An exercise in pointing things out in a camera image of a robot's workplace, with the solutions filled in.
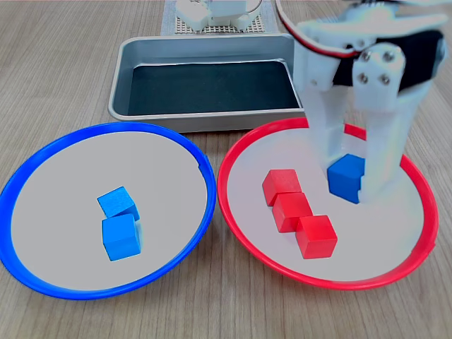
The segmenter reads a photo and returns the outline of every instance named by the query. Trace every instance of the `red rim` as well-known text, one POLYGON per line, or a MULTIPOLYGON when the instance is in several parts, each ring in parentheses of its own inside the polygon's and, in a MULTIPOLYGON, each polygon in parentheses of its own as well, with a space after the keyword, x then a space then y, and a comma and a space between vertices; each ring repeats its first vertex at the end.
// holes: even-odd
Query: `red rim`
MULTIPOLYGON (((281 121, 272 122, 254 129, 243 136, 239 141, 226 154, 223 160, 220 173, 218 175, 218 200, 220 209, 229 225, 230 229, 238 240, 250 251, 257 259, 262 261, 267 266, 271 267, 283 275, 289 278, 298 280, 302 283, 309 285, 334 289, 334 290, 368 290, 371 288, 382 287, 398 281, 416 270, 432 252, 435 246, 436 236, 438 234, 438 208, 432 190, 424 178, 422 173, 416 168, 416 166, 405 156, 403 156, 400 166, 411 178, 413 184, 416 186, 419 192, 422 206, 424 208, 424 227, 420 235, 419 240, 416 243, 415 248, 408 258, 403 261, 398 267, 393 270, 380 275, 378 277, 359 280, 353 282, 336 282, 331 280, 323 280, 313 278, 308 275, 290 270, 279 263, 268 258, 264 253, 259 251, 242 233, 240 227, 234 220, 232 215, 229 201, 227 200, 227 180, 234 165, 236 159, 240 154, 248 148, 252 143, 269 134, 284 131, 287 129, 305 129, 308 128, 308 121, 306 118, 294 118, 281 121)), ((366 140, 366 131, 360 127, 346 124, 345 133, 355 136, 362 140, 366 140)))

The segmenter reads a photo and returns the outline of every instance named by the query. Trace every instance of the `white robot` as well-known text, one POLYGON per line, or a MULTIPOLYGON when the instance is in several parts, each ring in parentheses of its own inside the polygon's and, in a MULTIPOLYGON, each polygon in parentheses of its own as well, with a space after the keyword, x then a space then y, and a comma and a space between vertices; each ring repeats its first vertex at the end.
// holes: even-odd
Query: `white robot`
POLYGON ((340 159, 347 92, 366 114, 366 157, 359 202, 391 189, 418 105, 447 54, 439 27, 443 14, 397 16, 398 5, 438 0, 362 0, 339 18, 293 26, 276 0, 278 15, 298 41, 294 86, 309 122, 325 174, 340 159))
POLYGON ((233 26, 245 31, 261 13, 263 0, 178 0, 176 15, 192 30, 233 26))

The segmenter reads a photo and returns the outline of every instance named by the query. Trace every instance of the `gray tray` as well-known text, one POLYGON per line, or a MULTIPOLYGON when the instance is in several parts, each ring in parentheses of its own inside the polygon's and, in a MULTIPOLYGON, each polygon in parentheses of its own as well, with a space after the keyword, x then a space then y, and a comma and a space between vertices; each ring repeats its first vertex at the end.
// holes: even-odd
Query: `gray tray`
POLYGON ((108 111, 180 133, 302 117, 286 34, 138 37, 119 49, 108 111))

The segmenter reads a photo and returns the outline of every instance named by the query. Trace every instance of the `cube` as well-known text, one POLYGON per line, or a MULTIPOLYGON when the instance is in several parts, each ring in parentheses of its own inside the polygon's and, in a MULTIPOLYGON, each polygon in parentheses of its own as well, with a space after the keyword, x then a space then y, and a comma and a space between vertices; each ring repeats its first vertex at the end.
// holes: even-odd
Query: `cube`
POLYGON ((141 253, 138 228, 132 214, 103 220, 102 240, 110 261, 141 253))
POLYGON ((204 29, 208 24, 209 11, 202 2, 178 0, 176 15, 195 31, 204 29))
POLYGON ((268 206, 275 204, 278 194, 302 191, 294 169, 272 169, 264 179, 262 188, 268 206))
POLYGON ((97 198, 97 202, 107 218, 132 214, 135 221, 140 219, 135 203, 123 186, 97 198))
POLYGON ((326 215, 300 218, 295 237, 305 259, 331 257, 338 242, 331 221, 326 215))
POLYGON ((301 217, 312 215, 311 207, 302 192, 278 194, 273 217, 281 233, 295 232, 301 217))
POLYGON ((365 159, 347 154, 327 169, 328 188, 331 194, 351 203, 359 203, 361 177, 364 175, 365 159))

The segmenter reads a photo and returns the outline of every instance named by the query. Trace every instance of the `wooden table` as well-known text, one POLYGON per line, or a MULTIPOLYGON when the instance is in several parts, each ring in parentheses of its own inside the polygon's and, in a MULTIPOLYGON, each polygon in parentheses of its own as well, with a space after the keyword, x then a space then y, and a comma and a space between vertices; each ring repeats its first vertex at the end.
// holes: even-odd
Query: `wooden table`
MULTIPOLYGON (((339 13, 291 1, 292 19, 339 13)), ((113 121, 107 101, 119 45, 160 34, 163 1, 0 1, 0 184, 34 152, 113 121)), ((434 10, 452 14, 451 7, 434 10)), ((444 28, 450 42, 452 25, 444 28)), ((44 297, 0 267, 0 338, 452 338, 452 63, 422 103, 406 153, 436 194, 436 249, 408 278, 367 292, 302 285, 234 238, 217 208, 199 246, 165 277, 120 297, 44 297)), ((361 124, 354 112, 348 121, 361 124)), ((190 135, 215 173, 243 133, 190 135)))

